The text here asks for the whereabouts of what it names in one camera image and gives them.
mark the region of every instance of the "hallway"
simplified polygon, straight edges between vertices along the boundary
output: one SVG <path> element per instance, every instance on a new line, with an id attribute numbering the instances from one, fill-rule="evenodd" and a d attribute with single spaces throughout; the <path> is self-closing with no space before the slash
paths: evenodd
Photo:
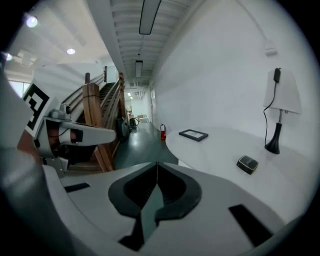
<path id="1" fill-rule="evenodd" d="M 139 123 L 127 141 L 121 143 L 115 154 L 115 168 L 122 169 L 146 162 L 178 164 L 166 142 L 160 140 L 160 131 L 151 122 Z"/>

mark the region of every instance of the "small black device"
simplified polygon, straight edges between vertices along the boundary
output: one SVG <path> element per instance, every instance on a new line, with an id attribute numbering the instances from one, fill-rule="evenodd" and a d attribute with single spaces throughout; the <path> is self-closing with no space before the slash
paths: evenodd
<path id="1" fill-rule="evenodd" d="M 236 166 L 238 166 L 241 170 L 245 171 L 247 174 L 252 174 L 255 169 L 258 167 L 258 162 L 251 157 L 244 155 L 242 156 L 238 162 L 236 163 Z"/>

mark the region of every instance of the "window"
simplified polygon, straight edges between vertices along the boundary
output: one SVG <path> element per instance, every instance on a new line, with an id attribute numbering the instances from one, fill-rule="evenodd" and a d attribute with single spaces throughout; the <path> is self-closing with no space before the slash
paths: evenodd
<path id="1" fill-rule="evenodd" d="M 9 81 L 9 83 L 20 98 L 22 98 L 22 96 L 25 94 L 25 92 L 30 86 L 30 83 L 28 82 Z"/>

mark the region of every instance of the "fire extinguisher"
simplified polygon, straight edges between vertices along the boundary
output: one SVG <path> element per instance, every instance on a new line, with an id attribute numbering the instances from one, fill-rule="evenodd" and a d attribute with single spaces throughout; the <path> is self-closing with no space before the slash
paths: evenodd
<path id="1" fill-rule="evenodd" d="M 166 140 L 166 127 L 163 123 L 160 125 L 160 132 L 161 132 L 161 140 L 165 141 Z"/>

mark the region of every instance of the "door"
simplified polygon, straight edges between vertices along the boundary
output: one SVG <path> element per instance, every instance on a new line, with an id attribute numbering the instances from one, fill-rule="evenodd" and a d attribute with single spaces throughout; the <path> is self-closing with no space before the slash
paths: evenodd
<path id="1" fill-rule="evenodd" d="M 152 87 L 151 91 L 151 122 L 153 123 L 153 126 L 158 128 L 157 125 L 157 114 L 156 114 L 156 94 L 155 89 Z"/>

